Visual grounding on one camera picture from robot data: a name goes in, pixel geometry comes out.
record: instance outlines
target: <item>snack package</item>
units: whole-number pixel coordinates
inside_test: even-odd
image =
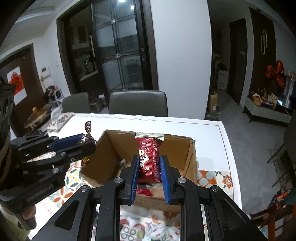
[[[84,125],[85,131],[87,134],[83,135],[79,141],[79,144],[86,142],[86,141],[90,141],[90,140],[94,140],[96,141],[92,136],[91,136],[91,121],[87,121]],[[86,167],[87,164],[89,163],[89,157],[83,157],[81,160],[81,166],[82,167]]]
[[[164,140],[163,134],[136,133],[139,143],[139,183],[161,183],[158,147]]]
[[[73,112],[62,113],[57,119],[55,119],[48,125],[46,130],[48,132],[59,131],[73,115]]]

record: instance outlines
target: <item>doorway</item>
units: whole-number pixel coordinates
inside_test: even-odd
[[[5,83],[17,80],[10,123],[16,137],[21,137],[31,131],[31,128],[24,127],[24,123],[32,114],[32,109],[42,108],[46,104],[37,73],[33,44],[4,59],[0,63],[0,76]]]
[[[71,94],[88,92],[90,101],[103,94],[108,105],[114,91],[158,89],[152,84],[144,21],[142,0],[85,0],[58,18]]]
[[[247,68],[247,25],[242,18],[229,23],[230,29],[230,67],[227,92],[239,105],[244,87]]]

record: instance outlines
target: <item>chair backrest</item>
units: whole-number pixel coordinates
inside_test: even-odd
[[[109,114],[168,116],[167,98],[164,92],[155,90],[113,92]]]
[[[284,134],[284,144],[292,163],[296,163],[296,110],[293,110],[291,121]]]
[[[70,95],[63,99],[62,112],[91,113],[87,92]]]

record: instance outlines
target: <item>floor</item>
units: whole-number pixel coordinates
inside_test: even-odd
[[[285,127],[261,122],[249,123],[242,106],[238,106],[230,95],[217,90],[219,120],[226,129],[237,166],[242,195],[242,210],[255,213],[266,209],[280,186],[271,186],[277,173],[270,158],[269,149],[277,149],[283,143]]]

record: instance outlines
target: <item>dining chair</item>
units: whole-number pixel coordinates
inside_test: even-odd
[[[250,214],[250,219],[260,229],[267,226],[269,241],[293,240],[291,238],[296,234],[296,189],[277,192],[268,208]]]
[[[296,183],[295,171],[293,168],[293,164],[296,164],[296,148],[295,148],[295,140],[296,140],[296,110],[293,110],[292,118],[284,133],[284,143],[281,147],[276,151],[274,155],[267,161],[270,162],[280,151],[285,147],[285,153],[288,154],[288,163],[284,174],[273,184],[274,187],[287,173],[289,173],[289,179],[292,179],[292,182]]]
[[[110,95],[109,114],[168,116],[166,94],[156,90],[113,92]]]
[[[291,155],[295,159],[294,163],[296,163],[296,149],[293,146],[293,141],[296,138],[295,134],[296,134],[296,110],[293,110],[292,118],[290,120],[288,128],[286,129],[286,131],[284,133],[284,143],[271,156],[271,158],[267,161],[267,163],[269,163],[281,151],[281,149],[283,149],[283,147],[286,147],[286,150],[287,150],[289,156]]]
[[[62,113],[91,113],[89,95],[87,92],[73,94],[63,99]]]

